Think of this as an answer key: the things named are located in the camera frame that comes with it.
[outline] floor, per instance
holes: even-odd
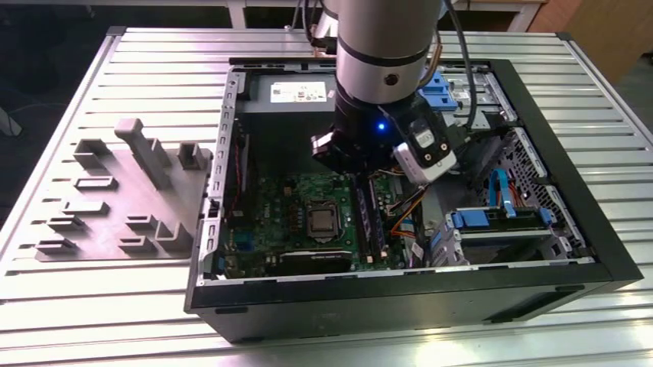
[[[81,11],[56,24],[59,31],[49,31],[49,37],[41,36],[44,32],[28,34],[36,46],[27,50],[16,44],[16,39],[20,39],[16,34],[0,28],[0,106],[8,112],[29,106],[12,113],[24,128],[20,136],[11,138],[0,134],[0,226],[61,118],[64,106],[55,103],[65,104],[69,101],[108,26],[139,24],[149,27],[190,27],[191,24],[199,24],[196,26],[230,27],[228,15],[223,13],[198,18],[191,12],[184,15],[183,8],[176,9],[173,15],[165,12],[153,14],[139,7],[128,7],[127,13],[117,13],[112,7],[93,9],[96,13],[92,21]],[[653,130],[653,64],[649,60],[640,60],[615,88]]]
[[[653,56],[642,57],[615,90],[644,124],[653,131]]]

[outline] black cable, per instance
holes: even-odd
[[[395,210],[396,208],[400,208],[403,205],[406,205],[407,203],[413,203],[415,201],[415,199],[419,197],[419,195],[425,192],[426,188],[429,187],[429,185],[426,185],[425,187],[419,187],[411,194],[410,196],[403,199],[400,202],[392,204],[391,208],[390,208],[390,211]]]
[[[465,74],[467,74],[469,82],[469,116],[467,116],[467,128],[471,128],[474,119],[477,118],[477,84],[474,82],[474,74],[471,73],[471,61],[469,60],[467,42],[462,33],[461,19],[458,19],[457,10],[453,7],[451,0],[443,0],[451,17],[453,25],[457,29],[458,42],[461,43],[462,60],[465,61]]]
[[[302,20],[304,21],[306,40],[308,40],[308,42],[312,43],[314,42],[314,36],[310,33],[308,3],[310,3],[310,0],[304,0],[304,8],[302,9]]]
[[[314,10],[310,11],[310,25],[314,25],[315,14],[318,13],[318,0],[314,0]]]
[[[315,21],[315,13],[318,11],[318,0],[314,1],[314,8],[310,12],[310,17],[308,17],[308,7],[310,7],[310,0],[304,0],[304,11],[302,14],[304,20],[304,34],[310,44],[314,45],[315,37],[310,31],[310,28],[312,27]]]
[[[430,251],[429,251],[429,246],[426,245],[426,234],[425,234],[425,220],[423,220],[423,211],[422,211],[422,203],[415,206],[415,209],[413,210],[413,229],[415,232],[415,243],[422,247],[423,250],[423,256],[422,256],[422,266],[426,263],[426,260],[430,258]]]
[[[426,189],[429,188],[430,184],[426,185],[422,189],[419,189],[414,195],[410,196],[410,198],[404,201],[406,203],[410,202],[410,206],[409,208],[406,208],[406,210],[396,216],[396,217],[392,217],[392,220],[394,220],[394,226],[396,226],[396,224],[400,224],[399,221],[403,221],[403,217],[406,216],[406,214],[409,213],[409,211],[411,210],[410,207],[413,206],[413,204],[415,203],[415,201],[419,201],[423,199],[423,196],[426,195]],[[413,211],[418,208],[418,206],[421,206],[422,204],[419,203],[414,208],[413,208]]]
[[[296,0],[295,12],[292,13],[292,23],[290,24],[290,30],[294,31],[296,27],[296,19],[299,18],[299,8],[302,7],[302,0]]]

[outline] cable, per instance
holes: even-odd
[[[465,35],[462,33],[461,19],[458,19],[457,10],[453,7],[451,0],[443,0],[445,6],[447,7],[449,13],[451,14],[453,25],[457,29],[458,42],[461,43],[461,53],[462,60],[465,61],[465,74],[467,75],[469,82],[469,117],[467,117],[467,128],[471,128],[474,119],[477,118],[477,85],[474,82],[474,74],[471,73],[471,61],[469,60],[469,50],[467,42],[465,40]]]
[[[294,31],[296,27],[296,18],[299,17],[300,6],[302,6],[302,0],[296,0],[295,13],[292,13],[292,23],[290,24],[290,31]]]
[[[425,223],[423,223],[423,212],[422,212],[422,202],[415,206],[413,211],[413,220],[415,221],[414,232],[415,232],[415,243],[423,250],[422,255],[422,265],[425,263],[425,259],[430,258],[430,248],[426,245],[426,234],[425,234]]]
[[[396,229],[399,228],[399,224],[404,221],[406,217],[409,216],[409,214],[413,212],[413,210],[415,209],[415,207],[419,205],[419,203],[422,202],[422,199],[425,198],[425,195],[426,195],[426,191],[422,193],[422,195],[419,196],[419,198],[415,200],[415,202],[413,203],[413,205],[406,209],[406,211],[402,213],[400,217],[399,217],[399,220],[396,220],[396,223],[395,225],[391,227],[391,230],[390,230],[390,234],[395,234],[396,232]]]
[[[510,199],[514,202],[514,206],[519,206],[519,200],[515,198],[517,195],[514,194],[513,185],[509,186],[509,190],[510,190]]]
[[[388,174],[390,176],[404,176],[404,174],[400,174],[399,172],[392,172],[392,171],[386,171],[386,170],[378,170],[382,174]]]
[[[514,183],[510,184],[510,192],[513,193],[513,201],[517,206],[526,206],[526,203],[523,201],[523,198],[519,195],[519,192],[517,191],[517,187],[514,186]]]
[[[438,45],[435,46],[433,55],[430,57],[429,68],[426,69],[425,76],[422,77],[422,80],[419,80],[418,89],[422,89],[433,79],[433,75],[435,74],[435,70],[438,69],[439,57],[442,56],[442,38],[439,36],[438,27],[435,27],[434,32]]]
[[[310,13],[310,19],[308,19],[308,7],[310,7],[310,0],[304,0],[304,12],[302,14],[302,22],[304,25],[306,40],[308,40],[310,44],[312,45],[315,41],[315,37],[312,32],[310,31],[308,26],[312,26],[314,24],[315,10],[318,8],[318,0],[314,0],[314,10]]]
[[[388,208],[388,211],[394,211],[396,208],[400,208],[403,205],[406,205],[407,203],[410,203],[415,197],[419,196],[421,193],[423,193],[426,191],[426,188],[429,187],[430,183],[422,187],[419,187],[414,193],[410,194],[409,198],[399,201],[398,203],[394,203],[390,208]]]
[[[61,107],[68,107],[65,103],[35,103],[32,105],[23,106],[13,111],[9,111],[8,114],[12,115],[15,113],[23,112],[25,109],[31,109],[33,107],[49,107],[49,106],[61,106]]]
[[[402,235],[404,237],[409,237],[410,239],[414,239],[415,238],[415,235],[410,232],[406,232],[406,231],[395,231],[391,233],[392,235]]]

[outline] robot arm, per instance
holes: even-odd
[[[335,122],[314,139],[334,171],[370,173],[399,163],[415,184],[455,164],[443,118],[417,94],[438,20],[434,0],[326,2],[339,19]]]

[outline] white sticker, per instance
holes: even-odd
[[[419,258],[419,260],[422,260],[425,250],[422,250],[422,247],[419,247],[417,242],[413,242],[413,247],[410,248],[410,250],[413,251],[413,254],[415,254],[415,256]]]
[[[418,141],[419,146],[426,148],[429,145],[435,143],[435,136],[433,136],[430,130],[425,130],[423,132],[415,134],[415,140]]]
[[[467,92],[453,92],[451,94],[454,99],[469,99]]]
[[[270,102],[326,102],[327,84],[324,82],[274,83],[270,91]]]

